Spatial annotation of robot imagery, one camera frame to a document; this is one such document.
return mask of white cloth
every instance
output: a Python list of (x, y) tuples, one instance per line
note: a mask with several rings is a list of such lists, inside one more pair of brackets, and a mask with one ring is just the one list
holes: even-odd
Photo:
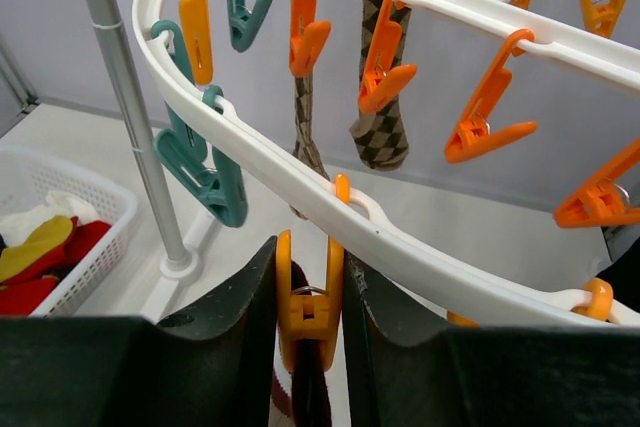
[(24, 244), (34, 230), (56, 215), (78, 217), (78, 225), (100, 220), (93, 205), (68, 192), (50, 190), (45, 202), (26, 212), (0, 216), (0, 235), (7, 247)]

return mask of white wall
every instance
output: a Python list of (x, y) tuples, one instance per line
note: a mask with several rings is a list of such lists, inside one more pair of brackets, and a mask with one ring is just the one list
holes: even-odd
[[(132, 0), (118, 0), (131, 35)], [(209, 0), (215, 82), (240, 115), (280, 145), (293, 145), (293, 80), (287, 67), (289, 0), (275, 0), (262, 32), (244, 54), (228, 40), (225, 0)], [(533, 0), (531, 10), (582, 27), (578, 0)], [(84, 0), (0, 0), (0, 32), (41, 96), (102, 109), (117, 104)], [(176, 18), (177, 0), (167, 17)], [(362, 167), (348, 128), (357, 115), (361, 0), (319, 0), (333, 29), (315, 69), (315, 138), (325, 161)], [(640, 0), (629, 0), (613, 38), (640, 48)], [(395, 174), (418, 182), (552, 209), (595, 169), (638, 137), (637, 99), (526, 56), (512, 59), (514, 80), (492, 128), (536, 120), (538, 131), (483, 158), (448, 165), (442, 149), (499, 43), (428, 14), (414, 14), (405, 62), (418, 75), (401, 96), (411, 152)], [(166, 112), (132, 49), (154, 119)], [(640, 180), (640, 169), (625, 179)]]

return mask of teal clothespin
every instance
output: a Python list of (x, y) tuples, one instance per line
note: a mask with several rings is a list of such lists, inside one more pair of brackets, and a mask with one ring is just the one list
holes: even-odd
[[(204, 91), (202, 101), (222, 113), (215, 105), (218, 95), (222, 96), (222, 89), (211, 85)], [(227, 227), (244, 224), (248, 205), (238, 164), (211, 147), (216, 170), (209, 169), (184, 148), (175, 132), (168, 129), (156, 136), (153, 150), (162, 165), (220, 222)]]
[[(158, 20), (151, 27), (151, 38), (155, 39), (165, 31), (173, 34), (173, 52), (169, 53), (171, 59), (176, 64), (180, 72), (182, 72), (182, 75), (184, 75), (187, 80), (193, 84), (193, 71), (191, 70), (189, 54), (187, 54), (187, 47), (184, 43), (184, 37), (182, 36), (180, 27), (171, 20)], [(169, 113), (171, 128), (177, 135), (178, 139), (191, 153), (191, 155), (193, 155), (198, 161), (202, 162), (207, 158), (207, 143), (187, 124), (185, 124), (166, 102), (165, 105), (167, 106), (167, 112)]]
[(229, 33), (231, 46), (238, 52), (244, 52), (253, 43), (273, 0), (256, 0), (253, 11), (249, 10), (245, 0), (227, 0)]

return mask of red cloth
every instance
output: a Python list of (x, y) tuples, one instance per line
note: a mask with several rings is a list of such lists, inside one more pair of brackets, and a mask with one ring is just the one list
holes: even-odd
[(74, 230), (67, 240), (55, 249), (47, 252), (18, 275), (4, 281), (5, 285), (28, 282), (56, 270), (80, 262), (111, 226), (101, 220), (77, 227), (78, 218), (73, 217)]
[(58, 279), (46, 277), (0, 290), (0, 315), (29, 315), (57, 284)]

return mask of laundry basket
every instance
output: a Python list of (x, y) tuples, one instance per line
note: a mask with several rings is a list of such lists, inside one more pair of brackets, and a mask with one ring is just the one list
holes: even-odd
[(43, 204), (47, 193), (62, 190), (92, 204), (109, 231), (32, 316), (71, 315), (98, 286), (127, 248), (128, 227), (138, 201), (129, 190), (88, 169), (47, 153), (0, 146), (0, 215)]

